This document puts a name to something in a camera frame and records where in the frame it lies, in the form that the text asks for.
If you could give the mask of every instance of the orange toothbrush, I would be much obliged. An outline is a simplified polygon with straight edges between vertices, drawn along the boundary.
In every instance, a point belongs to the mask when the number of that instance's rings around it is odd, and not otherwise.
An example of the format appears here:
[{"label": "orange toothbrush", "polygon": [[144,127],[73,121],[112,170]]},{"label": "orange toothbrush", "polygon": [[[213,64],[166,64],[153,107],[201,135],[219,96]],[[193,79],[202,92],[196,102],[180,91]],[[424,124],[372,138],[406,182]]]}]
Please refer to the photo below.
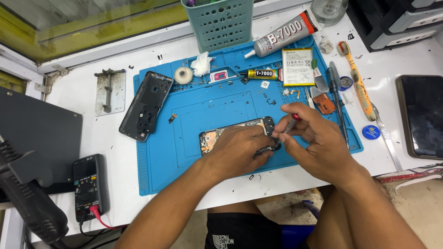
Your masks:
[{"label": "orange toothbrush", "polygon": [[352,80],[354,80],[355,90],[358,94],[358,99],[360,100],[361,106],[363,107],[363,111],[365,112],[366,117],[369,121],[377,120],[377,116],[375,116],[375,112],[372,108],[371,101],[369,100],[368,92],[366,91],[365,85],[363,84],[363,79],[358,72],[357,67],[355,66],[354,60],[352,59],[351,50],[349,45],[346,42],[338,43],[339,50],[341,53],[346,56],[349,61],[349,65],[351,66],[351,76]]}]

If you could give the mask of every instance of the blue silicone repair mat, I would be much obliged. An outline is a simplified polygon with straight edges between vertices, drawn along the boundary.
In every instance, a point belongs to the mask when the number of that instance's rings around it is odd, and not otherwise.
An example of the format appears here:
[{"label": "blue silicone repair mat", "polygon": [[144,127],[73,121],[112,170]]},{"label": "blue silicone repair mat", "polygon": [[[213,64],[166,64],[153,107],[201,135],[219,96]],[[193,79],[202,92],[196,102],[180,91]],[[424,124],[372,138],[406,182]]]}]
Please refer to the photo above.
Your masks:
[{"label": "blue silicone repair mat", "polygon": [[[313,56],[318,59],[318,68],[323,76],[326,76],[327,67],[314,38],[308,36],[287,46],[297,47],[312,47]],[[276,69],[276,63],[281,65],[280,51],[263,58],[251,56],[245,60],[244,54],[252,49],[251,42],[211,52],[210,57],[215,57],[211,62],[211,66],[215,66],[211,73],[227,70],[228,77],[232,77],[235,76],[234,72],[268,67]],[[184,61],[185,66],[189,66],[196,58],[187,58],[187,61]],[[178,60],[141,70],[139,75],[134,76],[134,93],[137,92],[146,72],[154,71],[173,77],[175,70],[182,66],[182,62],[183,60]],[[201,132],[265,116],[271,116],[277,124],[280,118],[286,115],[280,110],[280,105],[294,101],[306,103],[307,100],[304,87],[283,87],[282,82],[271,81],[267,89],[258,93],[262,89],[262,80],[250,80],[245,85],[239,77],[234,77],[211,83],[209,76],[194,76],[192,82],[187,85],[174,84],[157,117],[154,134],[144,143],[137,142],[140,195],[158,193],[201,158],[198,138]],[[282,92],[286,88],[299,90],[300,97],[297,99],[296,93],[283,95]],[[329,96],[331,100],[334,99],[331,93]],[[173,113],[177,114],[177,117],[169,124],[168,119]],[[343,114],[351,153],[363,151],[363,145],[345,108]],[[338,121],[337,112],[324,117],[334,122]],[[308,146],[302,138],[295,138],[302,146]],[[282,147],[255,173],[292,165],[297,163]]]}]

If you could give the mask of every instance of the glue tube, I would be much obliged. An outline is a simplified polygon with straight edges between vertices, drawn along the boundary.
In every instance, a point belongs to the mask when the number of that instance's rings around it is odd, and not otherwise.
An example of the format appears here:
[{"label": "glue tube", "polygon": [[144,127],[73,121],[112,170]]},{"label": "glue tube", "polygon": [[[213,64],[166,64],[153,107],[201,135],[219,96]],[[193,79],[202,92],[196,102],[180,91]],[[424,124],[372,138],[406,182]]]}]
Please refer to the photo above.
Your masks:
[{"label": "glue tube", "polygon": [[300,15],[283,24],[269,35],[254,42],[254,49],[245,54],[245,58],[256,54],[262,58],[280,48],[302,39],[322,28],[318,24],[310,8],[306,8]]},{"label": "glue tube", "polygon": [[277,70],[248,70],[248,72],[238,73],[239,75],[246,76],[248,79],[260,79],[260,80],[278,80],[281,79],[281,69]]}]

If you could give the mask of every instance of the man's left hand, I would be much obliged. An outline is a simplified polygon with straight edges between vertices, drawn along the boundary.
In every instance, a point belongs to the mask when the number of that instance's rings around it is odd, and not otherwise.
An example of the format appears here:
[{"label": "man's left hand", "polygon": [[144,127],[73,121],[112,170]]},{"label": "man's left hand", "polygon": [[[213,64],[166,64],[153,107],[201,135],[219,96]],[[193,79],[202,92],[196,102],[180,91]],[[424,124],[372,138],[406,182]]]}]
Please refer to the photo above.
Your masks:
[{"label": "man's left hand", "polygon": [[214,148],[200,161],[204,170],[218,182],[250,173],[263,166],[273,155],[265,151],[254,154],[265,146],[273,146],[274,140],[265,135],[262,126],[236,126],[223,131]]}]

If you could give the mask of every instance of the the north face logo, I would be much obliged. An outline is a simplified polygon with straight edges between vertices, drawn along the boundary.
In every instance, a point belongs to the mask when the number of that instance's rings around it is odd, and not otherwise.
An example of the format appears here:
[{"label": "the north face logo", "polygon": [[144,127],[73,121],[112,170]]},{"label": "the north face logo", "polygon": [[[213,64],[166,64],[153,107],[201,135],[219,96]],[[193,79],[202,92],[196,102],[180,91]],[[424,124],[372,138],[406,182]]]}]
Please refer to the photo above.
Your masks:
[{"label": "the north face logo", "polygon": [[228,244],[234,244],[234,239],[230,239],[229,235],[212,235],[212,240],[217,249],[228,249]]}]

